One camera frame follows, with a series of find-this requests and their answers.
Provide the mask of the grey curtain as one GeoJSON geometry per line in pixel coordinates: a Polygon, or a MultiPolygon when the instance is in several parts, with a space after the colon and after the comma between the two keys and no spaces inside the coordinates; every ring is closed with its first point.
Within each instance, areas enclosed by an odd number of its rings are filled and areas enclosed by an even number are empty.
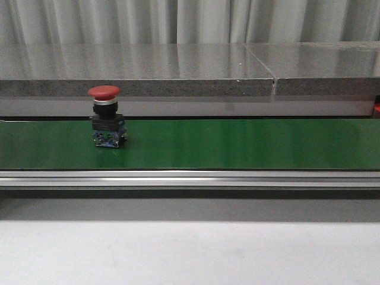
{"type": "Polygon", "coordinates": [[[1,2],[3,44],[378,39],[378,1],[1,2]]]}

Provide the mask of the red plastic bin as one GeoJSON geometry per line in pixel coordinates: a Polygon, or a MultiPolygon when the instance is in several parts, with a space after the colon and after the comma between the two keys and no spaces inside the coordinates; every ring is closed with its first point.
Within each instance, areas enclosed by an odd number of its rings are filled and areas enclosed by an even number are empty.
{"type": "Polygon", "coordinates": [[[380,104],[379,103],[374,105],[372,117],[375,119],[380,118],[380,104]]]}

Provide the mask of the aluminium conveyor frame rail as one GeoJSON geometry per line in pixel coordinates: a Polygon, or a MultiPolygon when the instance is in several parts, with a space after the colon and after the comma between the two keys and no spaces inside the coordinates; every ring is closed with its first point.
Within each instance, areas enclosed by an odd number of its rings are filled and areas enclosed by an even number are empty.
{"type": "Polygon", "coordinates": [[[2,171],[2,190],[29,189],[379,189],[378,171],[31,170],[2,171]]]}

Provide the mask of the grey stone countertop right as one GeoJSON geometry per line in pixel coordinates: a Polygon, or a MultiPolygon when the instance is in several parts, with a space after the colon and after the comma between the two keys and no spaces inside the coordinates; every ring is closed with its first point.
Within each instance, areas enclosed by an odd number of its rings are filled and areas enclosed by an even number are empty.
{"type": "Polygon", "coordinates": [[[274,78],[276,97],[379,95],[379,42],[247,43],[274,78]]]}

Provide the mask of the red mushroom push button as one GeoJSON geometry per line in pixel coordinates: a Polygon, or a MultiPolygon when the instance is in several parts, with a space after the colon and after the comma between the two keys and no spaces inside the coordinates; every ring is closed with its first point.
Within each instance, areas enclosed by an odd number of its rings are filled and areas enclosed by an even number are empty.
{"type": "Polygon", "coordinates": [[[88,91],[93,98],[91,123],[96,147],[119,148],[126,140],[124,116],[117,113],[116,97],[120,92],[120,88],[114,85],[98,85],[88,91]]]}

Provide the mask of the green conveyor belt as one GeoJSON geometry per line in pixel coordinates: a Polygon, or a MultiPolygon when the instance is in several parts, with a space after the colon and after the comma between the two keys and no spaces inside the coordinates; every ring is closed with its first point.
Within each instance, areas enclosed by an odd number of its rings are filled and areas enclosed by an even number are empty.
{"type": "Polygon", "coordinates": [[[90,121],[1,123],[1,169],[379,169],[377,119],[126,122],[120,148],[90,121]]]}

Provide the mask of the grey stone countertop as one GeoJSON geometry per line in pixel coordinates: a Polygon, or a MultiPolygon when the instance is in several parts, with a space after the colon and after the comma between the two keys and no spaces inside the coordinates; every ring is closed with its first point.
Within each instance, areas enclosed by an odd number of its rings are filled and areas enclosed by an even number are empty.
{"type": "Polygon", "coordinates": [[[379,95],[379,42],[247,43],[274,78],[276,97],[379,95]]]}
{"type": "Polygon", "coordinates": [[[86,97],[113,85],[125,97],[266,97],[274,80],[240,44],[1,46],[1,96],[86,97]]]}

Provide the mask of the grey stone countertop left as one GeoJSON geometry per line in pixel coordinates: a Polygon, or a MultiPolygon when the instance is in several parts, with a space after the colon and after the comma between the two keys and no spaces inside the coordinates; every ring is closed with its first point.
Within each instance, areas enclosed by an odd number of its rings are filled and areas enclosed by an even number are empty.
{"type": "Polygon", "coordinates": [[[86,97],[113,85],[125,97],[266,97],[274,80],[240,44],[1,46],[1,96],[86,97]]]}

